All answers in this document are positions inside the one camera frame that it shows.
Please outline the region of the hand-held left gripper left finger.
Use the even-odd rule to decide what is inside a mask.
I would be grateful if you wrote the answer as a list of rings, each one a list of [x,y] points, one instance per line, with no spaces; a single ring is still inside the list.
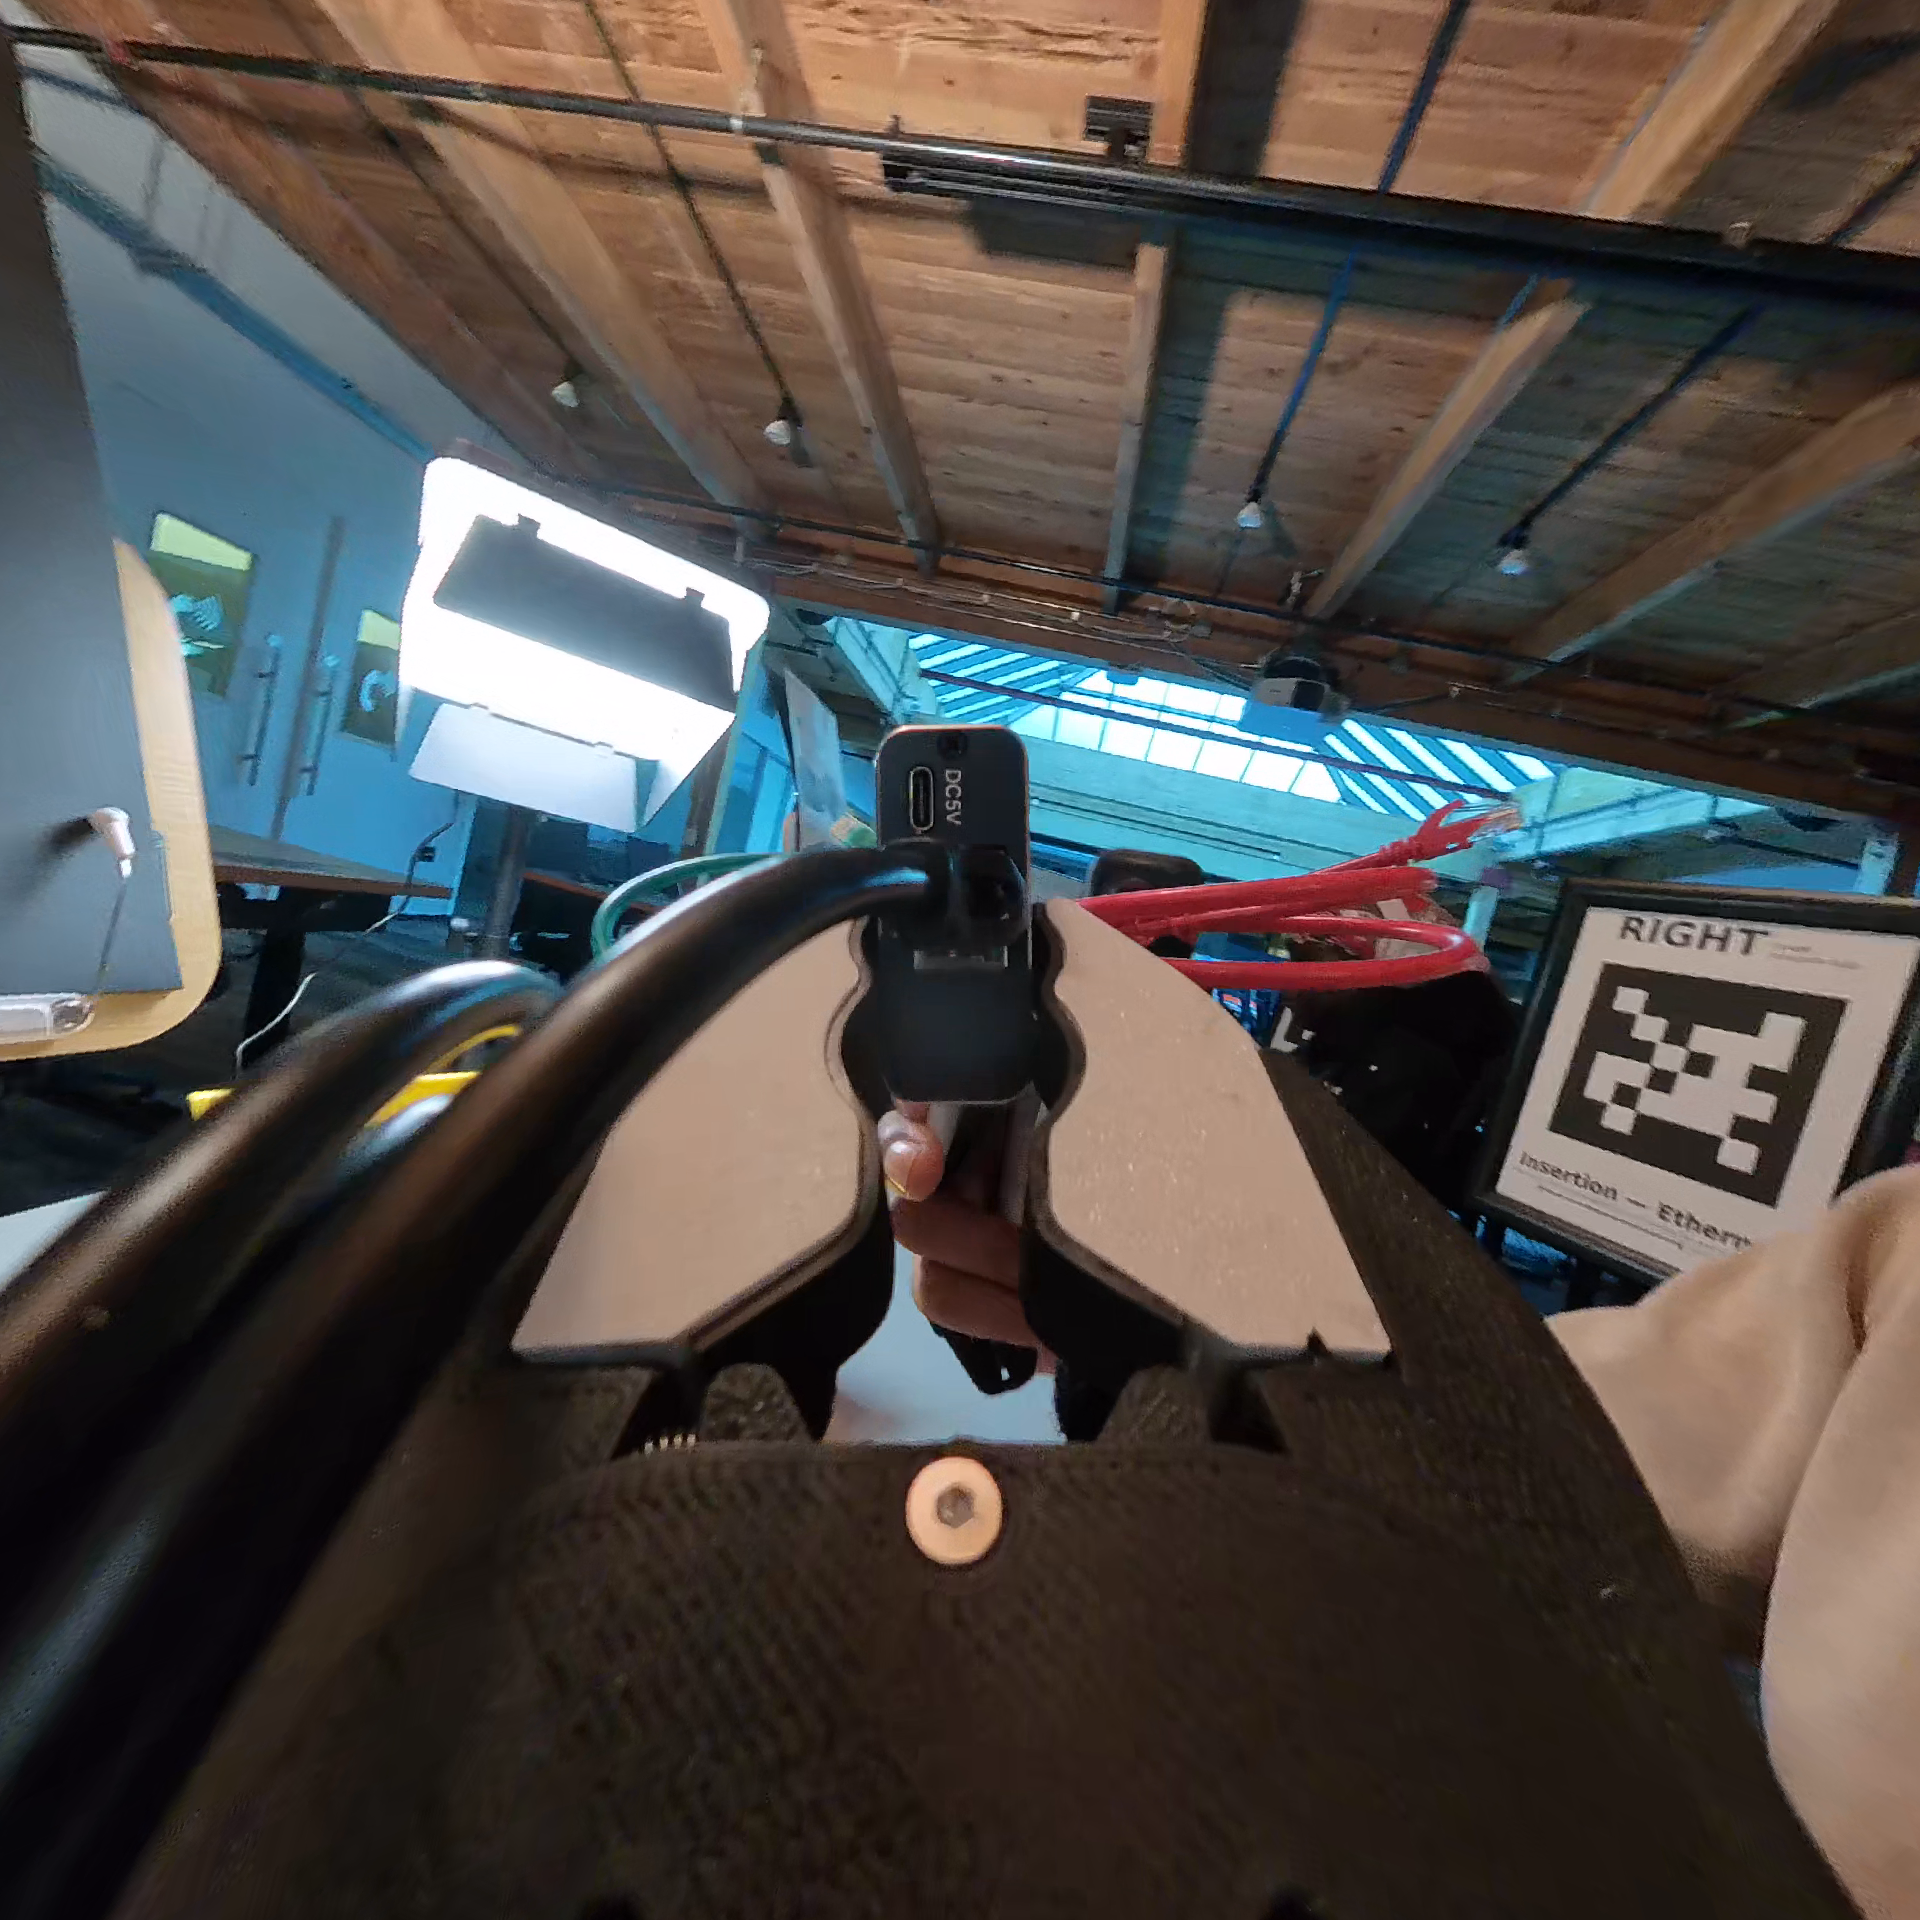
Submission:
[[[880,1155],[844,1059],[869,987],[835,925],[674,1052],[606,1133],[508,1353],[844,1372],[890,1302]]]

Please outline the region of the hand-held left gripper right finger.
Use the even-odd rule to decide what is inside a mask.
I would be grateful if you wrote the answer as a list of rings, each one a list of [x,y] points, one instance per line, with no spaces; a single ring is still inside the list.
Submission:
[[[1397,1162],[1086,904],[1042,925],[1066,1085],[1028,1147],[1023,1310],[1061,1372],[1385,1368]]]

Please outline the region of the black ethernet adapter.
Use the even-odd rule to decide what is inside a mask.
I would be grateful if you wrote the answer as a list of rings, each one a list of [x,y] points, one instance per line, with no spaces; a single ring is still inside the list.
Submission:
[[[907,726],[876,756],[876,829],[927,875],[869,921],[885,1088],[902,1100],[1017,1100],[1037,1055],[1028,756],[1004,726]]]

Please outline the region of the yellow plastic bin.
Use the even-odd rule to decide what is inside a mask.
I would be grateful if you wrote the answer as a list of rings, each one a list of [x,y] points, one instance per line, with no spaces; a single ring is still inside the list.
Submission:
[[[362,1122],[362,1131],[381,1126],[381,1122],[402,1118],[408,1107],[419,1107],[419,1102],[426,1102],[431,1096],[456,1096],[484,1071],[484,1052],[491,1045],[516,1040],[516,1036],[519,1036],[519,1026],[516,1023],[504,1023],[504,1026],[484,1028],[481,1036],[459,1040],[441,1060],[435,1060],[431,1071],[422,1071],[410,1082],[405,1082],[405,1088],[396,1092]]]

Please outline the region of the person's right forearm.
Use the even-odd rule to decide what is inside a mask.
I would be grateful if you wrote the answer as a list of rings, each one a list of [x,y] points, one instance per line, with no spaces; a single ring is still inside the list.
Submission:
[[[1620,1429],[1869,1915],[1916,1915],[1916,1166],[1547,1328]]]

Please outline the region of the person's right hand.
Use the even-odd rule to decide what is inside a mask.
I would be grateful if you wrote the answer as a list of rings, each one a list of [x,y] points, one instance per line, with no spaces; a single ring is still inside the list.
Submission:
[[[914,1260],[914,1296],[931,1327],[1019,1347],[1049,1378],[1056,1355],[1037,1345],[1019,1296],[1008,1131],[1005,1107],[962,1107],[945,1126],[931,1102],[902,1100],[880,1118],[880,1162],[890,1238]]]

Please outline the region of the ceiling projector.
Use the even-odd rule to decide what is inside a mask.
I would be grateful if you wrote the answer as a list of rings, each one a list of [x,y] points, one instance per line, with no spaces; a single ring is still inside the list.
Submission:
[[[1248,690],[1248,717],[1297,716],[1306,726],[1337,728],[1351,700],[1333,659],[1319,645],[1272,645],[1262,655]]]

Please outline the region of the printed display banner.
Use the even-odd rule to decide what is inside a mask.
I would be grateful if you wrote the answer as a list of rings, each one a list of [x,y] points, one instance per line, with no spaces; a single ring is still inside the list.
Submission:
[[[796,672],[784,669],[779,687],[794,775],[794,847],[831,847],[846,816],[846,769],[835,716]]]

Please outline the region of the framed marker sign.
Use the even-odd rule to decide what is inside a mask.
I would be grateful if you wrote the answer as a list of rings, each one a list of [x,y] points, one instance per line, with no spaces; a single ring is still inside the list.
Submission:
[[[1912,1139],[1912,899],[1571,878],[1474,1209],[1659,1286]]]

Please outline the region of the wooden office table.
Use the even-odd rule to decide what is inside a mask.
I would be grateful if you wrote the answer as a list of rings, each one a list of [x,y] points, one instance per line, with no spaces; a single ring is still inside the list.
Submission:
[[[226,886],[265,886],[325,895],[426,899],[446,900],[450,888],[431,878],[408,878],[356,860],[322,854],[270,842],[243,829],[209,825],[213,875]]]

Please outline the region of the studio light panel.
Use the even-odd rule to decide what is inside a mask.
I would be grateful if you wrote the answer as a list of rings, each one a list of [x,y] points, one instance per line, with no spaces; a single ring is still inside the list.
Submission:
[[[426,465],[400,690],[426,785],[506,809],[478,958],[508,953],[536,819],[632,837],[728,735],[771,604],[468,453]]]

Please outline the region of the green wall poster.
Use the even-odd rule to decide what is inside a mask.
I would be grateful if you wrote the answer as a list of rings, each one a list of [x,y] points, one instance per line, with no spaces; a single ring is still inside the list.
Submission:
[[[193,690],[230,694],[244,643],[254,551],[160,509],[148,532],[148,567],[175,620]]]
[[[381,610],[358,610],[340,730],[391,752],[400,708],[400,620]]]

